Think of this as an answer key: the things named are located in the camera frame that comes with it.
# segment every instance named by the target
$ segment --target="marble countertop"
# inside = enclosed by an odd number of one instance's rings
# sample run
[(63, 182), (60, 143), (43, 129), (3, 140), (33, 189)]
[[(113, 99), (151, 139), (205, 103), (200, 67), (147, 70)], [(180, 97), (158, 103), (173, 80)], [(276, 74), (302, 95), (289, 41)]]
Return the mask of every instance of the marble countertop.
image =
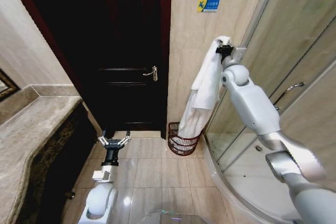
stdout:
[(17, 214), (33, 158), (80, 101), (80, 97), (39, 97), (0, 126), (0, 223)]

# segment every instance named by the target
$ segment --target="white towel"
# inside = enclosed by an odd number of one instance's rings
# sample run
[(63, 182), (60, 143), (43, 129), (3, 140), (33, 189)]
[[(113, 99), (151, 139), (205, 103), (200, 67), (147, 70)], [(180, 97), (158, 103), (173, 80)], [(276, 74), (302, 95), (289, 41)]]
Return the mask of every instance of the white towel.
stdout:
[(216, 49), (220, 41), (223, 45), (227, 45), (230, 37), (219, 36), (212, 42), (206, 53), (201, 69), (191, 87), (191, 94), (180, 121), (178, 135), (181, 137), (198, 136), (209, 120), (216, 101), (218, 101), (222, 56), (216, 54)]

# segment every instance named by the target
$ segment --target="laundry basket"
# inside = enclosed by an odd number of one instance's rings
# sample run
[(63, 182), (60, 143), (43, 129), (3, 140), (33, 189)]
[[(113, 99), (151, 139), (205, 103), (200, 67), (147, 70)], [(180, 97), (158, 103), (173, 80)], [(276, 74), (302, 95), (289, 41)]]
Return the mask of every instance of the laundry basket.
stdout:
[(200, 139), (202, 132), (194, 138), (183, 138), (178, 136), (179, 125), (179, 122), (168, 124), (168, 147), (173, 153), (179, 156), (187, 156), (192, 154), (196, 149), (198, 140)]

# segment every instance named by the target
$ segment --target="dark wooden door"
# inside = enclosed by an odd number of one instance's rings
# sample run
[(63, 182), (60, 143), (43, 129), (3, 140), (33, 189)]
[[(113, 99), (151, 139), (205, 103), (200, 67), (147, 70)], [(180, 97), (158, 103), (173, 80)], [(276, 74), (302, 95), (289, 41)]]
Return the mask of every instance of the dark wooden door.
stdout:
[[(170, 0), (31, 0), (35, 10), (23, 2), (101, 127), (164, 135)], [(157, 81), (143, 75), (153, 66)]]

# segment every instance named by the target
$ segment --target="wall sign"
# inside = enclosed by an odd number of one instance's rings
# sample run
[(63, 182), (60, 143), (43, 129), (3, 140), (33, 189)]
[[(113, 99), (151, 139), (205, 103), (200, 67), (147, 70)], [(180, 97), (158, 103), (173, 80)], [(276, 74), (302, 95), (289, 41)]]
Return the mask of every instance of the wall sign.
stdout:
[(218, 9), (219, 0), (198, 0), (197, 11), (202, 12), (216, 12)]

